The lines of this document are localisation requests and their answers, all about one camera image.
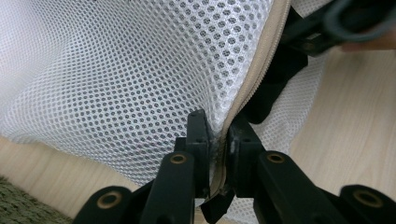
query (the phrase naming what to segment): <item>zipper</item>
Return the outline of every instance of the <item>zipper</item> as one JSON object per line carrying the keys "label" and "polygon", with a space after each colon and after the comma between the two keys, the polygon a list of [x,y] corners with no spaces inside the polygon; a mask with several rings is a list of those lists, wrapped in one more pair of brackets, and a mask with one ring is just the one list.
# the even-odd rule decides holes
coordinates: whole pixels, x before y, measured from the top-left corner
{"label": "zipper", "polygon": [[255,55],[247,71],[247,77],[233,101],[233,105],[231,106],[226,120],[224,120],[219,140],[219,155],[216,159],[215,173],[210,186],[211,197],[216,196],[220,192],[225,182],[225,140],[227,131],[233,118],[248,103],[254,92],[259,88],[276,52],[277,44],[289,14],[289,8],[290,0],[274,0],[269,17],[262,29]]}

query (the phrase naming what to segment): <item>white mesh fabric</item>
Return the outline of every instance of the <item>white mesh fabric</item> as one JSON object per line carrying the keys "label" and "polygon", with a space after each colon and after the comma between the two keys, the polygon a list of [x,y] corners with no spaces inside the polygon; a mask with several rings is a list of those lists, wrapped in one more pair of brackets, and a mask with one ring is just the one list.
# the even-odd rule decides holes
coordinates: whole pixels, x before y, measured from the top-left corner
{"label": "white mesh fabric", "polygon": [[[292,0],[303,17],[330,0]],[[308,66],[293,77],[276,100],[270,115],[259,125],[252,125],[267,150],[289,153],[290,142],[302,128],[318,90],[326,54],[308,58]],[[235,198],[226,217],[237,223],[258,223],[252,209],[253,200]]]}
{"label": "white mesh fabric", "polygon": [[191,111],[219,134],[271,3],[1,1],[0,132],[144,184]]}

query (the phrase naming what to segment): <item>light wood grain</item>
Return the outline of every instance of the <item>light wood grain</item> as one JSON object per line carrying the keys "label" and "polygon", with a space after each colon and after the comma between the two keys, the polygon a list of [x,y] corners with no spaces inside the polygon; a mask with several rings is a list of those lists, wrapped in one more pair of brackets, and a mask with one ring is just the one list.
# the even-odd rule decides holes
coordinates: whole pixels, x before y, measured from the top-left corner
{"label": "light wood grain", "polygon": [[363,184],[396,200],[394,52],[332,52],[291,156],[314,182],[338,194]]}
{"label": "light wood grain", "polygon": [[[343,185],[360,183],[396,199],[395,64],[393,52],[332,51],[312,111],[290,153],[318,186],[338,194]],[[4,138],[0,175],[70,217],[103,187],[136,188],[95,161]],[[204,223],[199,212],[195,220]]]}

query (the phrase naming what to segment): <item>brass rivet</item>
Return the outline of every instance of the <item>brass rivet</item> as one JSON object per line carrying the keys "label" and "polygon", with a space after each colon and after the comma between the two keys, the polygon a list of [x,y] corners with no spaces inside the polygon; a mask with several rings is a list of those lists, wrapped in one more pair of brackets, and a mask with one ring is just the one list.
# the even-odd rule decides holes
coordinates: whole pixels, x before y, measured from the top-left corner
{"label": "brass rivet", "polygon": [[285,158],[277,153],[271,153],[267,156],[267,160],[273,163],[282,163],[285,161]]}
{"label": "brass rivet", "polygon": [[374,207],[374,208],[380,208],[384,205],[382,200],[370,192],[369,190],[366,189],[357,189],[353,192],[353,197],[360,203]]}
{"label": "brass rivet", "polygon": [[[109,197],[114,197],[115,199],[112,202],[106,202],[106,199],[109,199]],[[122,195],[115,190],[112,190],[104,195],[102,195],[98,201],[97,201],[97,206],[102,209],[108,209],[116,206],[121,202]]]}
{"label": "brass rivet", "polygon": [[171,162],[174,164],[181,164],[181,163],[185,162],[186,160],[187,160],[187,158],[181,154],[176,154],[171,157]]}

